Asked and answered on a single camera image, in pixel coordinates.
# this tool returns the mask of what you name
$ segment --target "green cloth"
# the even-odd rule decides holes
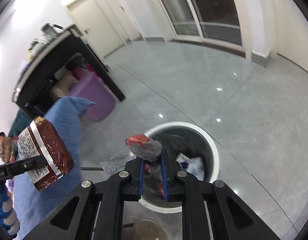
[[[31,119],[23,110],[19,109],[12,127],[8,133],[8,137],[17,137],[27,126],[30,125]]]

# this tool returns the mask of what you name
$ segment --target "glass pane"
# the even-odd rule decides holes
[[[186,34],[186,35],[198,35],[198,30],[195,25],[193,24],[177,24],[174,25],[174,28],[177,34]]]
[[[233,0],[192,0],[200,22],[239,26]]]
[[[228,41],[231,43],[242,45],[240,29],[225,26],[202,25],[203,35],[206,38]]]
[[[186,0],[162,0],[173,23],[194,22]]]

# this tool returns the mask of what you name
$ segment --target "triangular cutout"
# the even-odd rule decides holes
[[[79,196],[73,197],[57,214],[53,217],[50,223],[53,226],[67,230],[74,216]]]
[[[237,229],[253,225],[252,218],[233,200],[231,197],[226,198],[227,205],[230,209],[233,222]]]

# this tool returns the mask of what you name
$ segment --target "purple trash bin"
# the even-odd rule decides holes
[[[85,75],[70,90],[68,96],[85,98],[96,103],[86,111],[86,118],[94,122],[105,118],[115,106],[115,97],[94,73]]]

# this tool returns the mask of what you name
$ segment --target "black desk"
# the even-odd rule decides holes
[[[46,111],[39,108],[39,102],[44,101],[42,95],[51,88],[57,70],[77,53],[84,56],[118,100],[122,101],[125,96],[108,75],[103,63],[79,37],[76,30],[69,28],[51,41],[31,61],[15,86],[12,96],[13,102],[31,117],[44,115]],[[52,102],[44,103],[48,107],[52,106]]]

